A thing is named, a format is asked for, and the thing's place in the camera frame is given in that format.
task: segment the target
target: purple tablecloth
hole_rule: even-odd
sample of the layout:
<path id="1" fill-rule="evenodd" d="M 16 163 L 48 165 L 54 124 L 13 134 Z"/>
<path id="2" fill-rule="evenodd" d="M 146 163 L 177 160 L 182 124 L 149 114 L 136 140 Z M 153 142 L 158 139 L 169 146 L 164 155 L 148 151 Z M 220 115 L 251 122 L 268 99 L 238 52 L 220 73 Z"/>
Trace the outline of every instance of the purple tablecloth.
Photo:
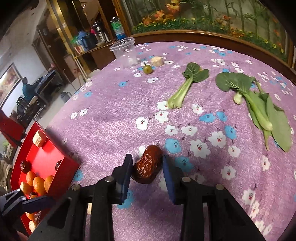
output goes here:
<path id="1" fill-rule="evenodd" d="M 123 69 L 112 62 L 49 124 L 47 131 L 81 161 L 73 181 L 94 184 L 120 166 L 126 153 L 135 162 L 147 145 L 159 143 L 198 183 L 223 184 L 266 240 L 277 240 L 296 210 L 295 145 L 285 153 L 270 137 L 267 152 L 246 103 L 236 105 L 234 92 L 219 90 L 215 77 L 220 72 L 256 77 L 292 128 L 294 85 L 268 65 L 222 48 L 162 42 L 137 45 L 136 51 L 137 66 Z M 141 65 L 153 56 L 165 64 L 145 75 Z M 165 101 L 184 82 L 189 62 L 209 69 L 210 76 L 192 84 L 181 109 L 167 110 Z M 162 171 L 150 185 L 131 180 L 125 203 L 113 206 L 115 240 L 179 240 L 181 217 L 182 206 L 170 202 Z"/>

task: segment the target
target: red tray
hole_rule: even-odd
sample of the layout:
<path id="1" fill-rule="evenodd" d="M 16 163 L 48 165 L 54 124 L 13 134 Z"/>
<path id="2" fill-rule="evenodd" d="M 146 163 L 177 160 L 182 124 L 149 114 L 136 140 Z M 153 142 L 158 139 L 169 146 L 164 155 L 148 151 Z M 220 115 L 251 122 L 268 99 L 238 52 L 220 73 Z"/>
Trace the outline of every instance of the red tray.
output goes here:
<path id="1" fill-rule="evenodd" d="M 54 176 L 47 195 L 57 199 L 69 188 L 79 164 L 68 155 L 65 155 L 63 151 L 51 141 L 48 135 L 46 135 L 47 140 L 41 148 L 35 146 L 32 139 L 38 130 L 46 135 L 44 129 L 38 122 L 32 125 L 15 161 L 10 180 L 11 188 L 12 190 L 16 190 L 20 187 L 21 182 L 27 182 L 26 174 L 22 173 L 20 170 L 21 161 L 27 160 L 32 165 L 31 171 L 37 176 L 43 179 L 50 175 Z M 60 160 L 62 160 L 62 162 L 58 170 L 55 171 L 56 163 Z M 31 234 L 29 229 L 30 220 L 27 218 L 26 214 L 22 215 L 21 220 L 28 234 Z"/>

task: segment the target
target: blue gripper pad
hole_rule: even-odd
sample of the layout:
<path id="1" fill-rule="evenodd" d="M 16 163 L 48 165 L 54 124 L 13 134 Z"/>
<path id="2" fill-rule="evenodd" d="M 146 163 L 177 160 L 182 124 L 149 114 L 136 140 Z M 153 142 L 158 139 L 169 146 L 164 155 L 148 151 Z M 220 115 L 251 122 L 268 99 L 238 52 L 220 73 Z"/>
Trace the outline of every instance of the blue gripper pad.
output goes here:
<path id="1" fill-rule="evenodd" d="M 112 176 L 116 179 L 116 184 L 115 195 L 113 197 L 117 199 L 114 204 L 123 204 L 124 200 L 127 198 L 132 168 L 133 157 L 131 154 L 126 154 L 122 166 L 116 167 L 114 169 Z"/>
<path id="2" fill-rule="evenodd" d="M 168 155 L 163 156 L 163 175 L 172 203 L 175 205 L 183 204 L 185 195 L 180 186 L 180 181 L 184 174 L 180 168 L 175 167 Z"/>

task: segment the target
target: picture frame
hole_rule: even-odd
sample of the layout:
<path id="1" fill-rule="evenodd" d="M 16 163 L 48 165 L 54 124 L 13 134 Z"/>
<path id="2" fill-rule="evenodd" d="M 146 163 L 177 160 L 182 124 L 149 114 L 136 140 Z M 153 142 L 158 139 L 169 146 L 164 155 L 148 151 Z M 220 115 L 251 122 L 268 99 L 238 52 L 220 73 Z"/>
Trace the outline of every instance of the picture frame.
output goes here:
<path id="1" fill-rule="evenodd" d="M 21 81 L 22 76 L 12 63 L 0 78 L 0 108 L 4 105 L 9 95 Z"/>

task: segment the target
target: water bottle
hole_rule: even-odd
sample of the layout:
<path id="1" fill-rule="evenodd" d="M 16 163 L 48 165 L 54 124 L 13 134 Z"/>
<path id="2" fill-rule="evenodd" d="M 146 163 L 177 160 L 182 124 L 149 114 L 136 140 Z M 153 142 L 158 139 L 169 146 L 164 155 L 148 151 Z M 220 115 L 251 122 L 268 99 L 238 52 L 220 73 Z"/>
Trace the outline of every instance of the water bottle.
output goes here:
<path id="1" fill-rule="evenodd" d="M 119 18 L 113 17 L 111 26 L 116 34 L 117 39 L 124 39 L 126 37 Z"/>

